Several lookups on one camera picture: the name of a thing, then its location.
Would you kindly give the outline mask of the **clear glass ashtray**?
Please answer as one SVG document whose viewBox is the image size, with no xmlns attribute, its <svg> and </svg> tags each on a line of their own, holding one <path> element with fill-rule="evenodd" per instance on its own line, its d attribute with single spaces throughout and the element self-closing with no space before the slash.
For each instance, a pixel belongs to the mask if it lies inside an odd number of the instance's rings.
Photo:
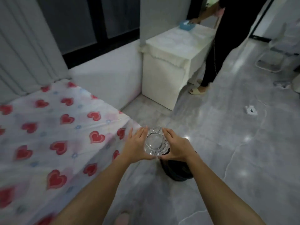
<svg viewBox="0 0 300 225">
<path fill-rule="evenodd" d="M 170 145 L 167 141 L 161 127 L 152 127 L 148 129 L 145 139 L 144 151 L 153 156 L 166 155 L 170 151 Z"/>
</svg>

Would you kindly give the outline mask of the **pink slipper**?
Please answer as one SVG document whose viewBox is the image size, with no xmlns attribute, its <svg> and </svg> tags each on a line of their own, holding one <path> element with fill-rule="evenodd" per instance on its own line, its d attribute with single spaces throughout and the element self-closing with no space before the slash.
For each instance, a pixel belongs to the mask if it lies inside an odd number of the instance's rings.
<svg viewBox="0 0 300 225">
<path fill-rule="evenodd" d="M 121 212 L 114 221 L 114 225 L 129 225 L 131 213 L 129 211 Z"/>
</svg>

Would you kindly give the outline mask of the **person's right forearm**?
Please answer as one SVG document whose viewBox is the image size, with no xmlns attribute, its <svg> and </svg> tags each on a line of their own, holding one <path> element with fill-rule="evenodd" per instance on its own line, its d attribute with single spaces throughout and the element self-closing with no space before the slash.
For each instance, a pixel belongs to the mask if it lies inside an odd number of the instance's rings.
<svg viewBox="0 0 300 225">
<path fill-rule="evenodd" d="M 192 150 L 186 163 L 214 225 L 266 225 Z"/>
</svg>

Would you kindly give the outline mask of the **person's left forearm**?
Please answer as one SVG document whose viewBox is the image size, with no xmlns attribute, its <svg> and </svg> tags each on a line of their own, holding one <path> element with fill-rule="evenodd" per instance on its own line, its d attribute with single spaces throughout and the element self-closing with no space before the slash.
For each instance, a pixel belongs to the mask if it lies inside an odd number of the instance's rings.
<svg viewBox="0 0 300 225">
<path fill-rule="evenodd" d="M 102 224 L 119 183 L 132 163 L 129 156 L 119 155 L 77 194 L 50 225 Z"/>
</svg>

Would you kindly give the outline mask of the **dark window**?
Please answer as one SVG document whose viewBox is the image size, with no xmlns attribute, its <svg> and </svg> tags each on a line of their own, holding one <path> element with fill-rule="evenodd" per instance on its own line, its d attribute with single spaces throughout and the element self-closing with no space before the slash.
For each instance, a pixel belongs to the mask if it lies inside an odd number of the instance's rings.
<svg viewBox="0 0 300 225">
<path fill-rule="evenodd" d="M 36 0 L 68 69 L 140 37 L 140 0 Z"/>
</svg>

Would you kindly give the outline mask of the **grey curtain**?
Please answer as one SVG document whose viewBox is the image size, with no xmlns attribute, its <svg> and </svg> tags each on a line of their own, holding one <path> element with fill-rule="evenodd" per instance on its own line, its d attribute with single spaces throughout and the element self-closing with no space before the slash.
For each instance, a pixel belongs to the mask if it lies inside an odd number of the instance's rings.
<svg viewBox="0 0 300 225">
<path fill-rule="evenodd" d="M 70 78 L 37 0 L 0 0 L 0 103 Z"/>
</svg>

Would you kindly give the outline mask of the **black trash bin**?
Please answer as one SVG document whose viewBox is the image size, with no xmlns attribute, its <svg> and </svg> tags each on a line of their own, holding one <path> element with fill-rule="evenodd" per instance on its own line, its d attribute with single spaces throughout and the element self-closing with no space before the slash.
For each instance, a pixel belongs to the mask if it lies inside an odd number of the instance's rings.
<svg viewBox="0 0 300 225">
<path fill-rule="evenodd" d="M 176 160 L 160 160 L 165 174 L 174 181 L 183 182 L 193 178 L 186 162 Z"/>
</svg>

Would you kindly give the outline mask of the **beige slipper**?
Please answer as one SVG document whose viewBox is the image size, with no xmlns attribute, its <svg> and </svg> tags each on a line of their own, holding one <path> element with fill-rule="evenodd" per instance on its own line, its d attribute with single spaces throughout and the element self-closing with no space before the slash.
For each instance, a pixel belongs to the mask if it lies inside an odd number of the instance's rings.
<svg viewBox="0 0 300 225">
<path fill-rule="evenodd" d="M 189 94 L 191 94 L 191 95 L 203 95 L 208 91 L 208 89 L 209 89 L 209 86 L 207 86 L 207 87 L 199 86 L 197 88 L 193 88 L 193 89 L 189 90 Z"/>
</svg>

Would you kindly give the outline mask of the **white cabinet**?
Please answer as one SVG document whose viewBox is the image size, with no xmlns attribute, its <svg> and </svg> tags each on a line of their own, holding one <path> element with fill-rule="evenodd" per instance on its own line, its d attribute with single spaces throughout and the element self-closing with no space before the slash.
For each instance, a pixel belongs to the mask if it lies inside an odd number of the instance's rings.
<svg viewBox="0 0 300 225">
<path fill-rule="evenodd" d="M 196 78 L 199 72 L 204 70 L 203 66 L 204 63 L 187 83 L 193 85 L 197 83 Z M 181 88 L 184 70 L 143 53 L 142 73 L 142 94 L 167 109 L 173 110 L 179 93 L 184 87 Z"/>
</svg>

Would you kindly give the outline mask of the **white red heart print cloth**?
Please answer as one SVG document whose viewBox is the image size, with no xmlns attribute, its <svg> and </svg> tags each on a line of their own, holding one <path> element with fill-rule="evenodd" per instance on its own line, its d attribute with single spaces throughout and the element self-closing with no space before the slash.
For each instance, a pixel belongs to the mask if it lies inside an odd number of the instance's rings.
<svg viewBox="0 0 300 225">
<path fill-rule="evenodd" d="M 0 106 L 0 225 L 49 225 L 140 125 L 69 80 Z"/>
</svg>

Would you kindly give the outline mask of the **white cloth cover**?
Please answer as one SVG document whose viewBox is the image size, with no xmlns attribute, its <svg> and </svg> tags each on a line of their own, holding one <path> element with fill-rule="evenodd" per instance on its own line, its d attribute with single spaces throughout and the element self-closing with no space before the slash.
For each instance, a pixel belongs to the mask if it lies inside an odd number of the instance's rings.
<svg viewBox="0 0 300 225">
<path fill-rule="evenodd" d="M 182 88 L 204 63 L 215 33 L 216 29 L 203 25 L 190 31 L 175 27 L 146 40 L 140 51 L 183 69 Z"/>
</svg>

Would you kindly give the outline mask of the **person's right hand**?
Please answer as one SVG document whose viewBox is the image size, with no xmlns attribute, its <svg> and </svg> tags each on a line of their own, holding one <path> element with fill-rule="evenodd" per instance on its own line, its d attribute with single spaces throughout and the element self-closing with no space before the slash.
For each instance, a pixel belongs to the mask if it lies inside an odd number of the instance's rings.
<svg viewBox="0 0 300 225">
<path fill-rule="evenodd" d="M 178 136 L 172 129 L 162 128 L 162 130 L 170 145 L 171 160 L 188 162 L 188 159 L 197 155 L 188 139 Z"/>
</svg>

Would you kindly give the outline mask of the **white chair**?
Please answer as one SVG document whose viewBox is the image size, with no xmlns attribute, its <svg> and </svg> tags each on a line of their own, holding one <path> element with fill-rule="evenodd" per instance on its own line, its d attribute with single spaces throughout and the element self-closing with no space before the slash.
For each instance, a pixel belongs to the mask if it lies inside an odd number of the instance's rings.
<svg viewBox="0 0 300 225">
<path fill-rule="evenodd" d="M 282 71 L 287 58 L 300 54 L 300 18 L 283 23 L 276 38 L 258 56 L 257 68 L 278 73 Z"/>
</svg>

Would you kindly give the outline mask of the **person's left hand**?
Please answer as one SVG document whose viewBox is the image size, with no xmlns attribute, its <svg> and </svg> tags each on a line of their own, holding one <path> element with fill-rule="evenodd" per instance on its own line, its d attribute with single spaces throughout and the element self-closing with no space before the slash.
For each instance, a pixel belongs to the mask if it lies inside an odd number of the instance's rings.
<svg viewBox="0 0 300 225">
<path fill-rule="evenodd" d="M 117 158 L 127 165 L 140 161 L 142 153 L 146 153 L 144 144 L 147 133 L 147 126 L 139 128 L 135 133 L 131 128 L 122 153 Z"/>
</svg>

